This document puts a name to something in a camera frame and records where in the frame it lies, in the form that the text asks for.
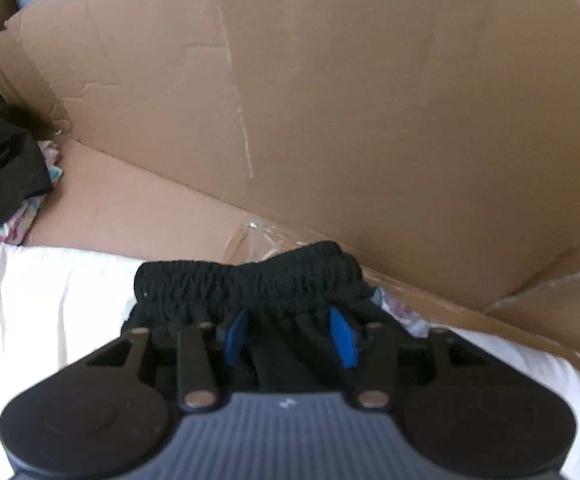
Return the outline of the black shorts with bear lining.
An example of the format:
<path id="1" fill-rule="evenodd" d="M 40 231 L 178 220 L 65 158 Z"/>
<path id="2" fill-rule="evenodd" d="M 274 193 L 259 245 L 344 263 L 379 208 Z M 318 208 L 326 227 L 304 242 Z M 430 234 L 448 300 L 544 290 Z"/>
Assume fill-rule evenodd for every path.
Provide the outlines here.
<path id="1" fill-rule="evenodd" d="M 236 389 L 349 388 L 354 376 L 342 367 L 330 337 L 332 307 L 361 325 L 400 326 L 373 302 L 375 290 L 358 261 L 334 242 L 241 266 L 145 262 L 136 271 L 134 292 L 136 304 L 122 329 L 147 327 L 161 337 L 175 337 L 188 325 L 218 325 L 247 309 L 247 347 L 227 374 Z"/>

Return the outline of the black garment under pillow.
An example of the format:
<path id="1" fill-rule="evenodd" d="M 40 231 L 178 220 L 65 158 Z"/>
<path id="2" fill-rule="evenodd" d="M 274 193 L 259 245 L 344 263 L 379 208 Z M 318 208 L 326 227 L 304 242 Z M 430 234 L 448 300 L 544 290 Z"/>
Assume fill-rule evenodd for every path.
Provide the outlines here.
<path id="1" fill-rule="evenodd" d="M 37 138 L 44 124 L 0 95 L 0 226 L 28 198 L 49 193 L 52 183 Z"/>

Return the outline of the brown cardboard sheet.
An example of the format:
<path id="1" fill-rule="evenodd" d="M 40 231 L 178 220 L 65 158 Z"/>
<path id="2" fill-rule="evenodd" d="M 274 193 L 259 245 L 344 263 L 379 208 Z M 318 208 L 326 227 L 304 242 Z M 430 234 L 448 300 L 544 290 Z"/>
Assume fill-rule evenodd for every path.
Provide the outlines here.
<path id="1" fill-rule="evenodd" d="M 255 216 L 580 367 L 576 0 L 36 0 L 0 92 L 63 148 L 33 245 L 213 260 Z"/>

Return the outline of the cream bear print bedsheet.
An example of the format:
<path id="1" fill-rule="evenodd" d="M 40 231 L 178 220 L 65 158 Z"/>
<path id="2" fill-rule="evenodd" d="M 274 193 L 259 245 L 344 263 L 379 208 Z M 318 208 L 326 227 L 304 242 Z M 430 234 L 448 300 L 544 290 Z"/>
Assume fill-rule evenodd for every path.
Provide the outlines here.
<path id="1" fill-rule="evenodd" d="M 135 303 L 139 264 L 100 252 L 0 244 L 0 413 L 26 388 L 119 336 Z M 580 479 L 580 372 L 497 336 L 458 333 L 567 400 L 577 434 L 562 473 Z M 11 475 L 0 444 L 0 479 Z"/>

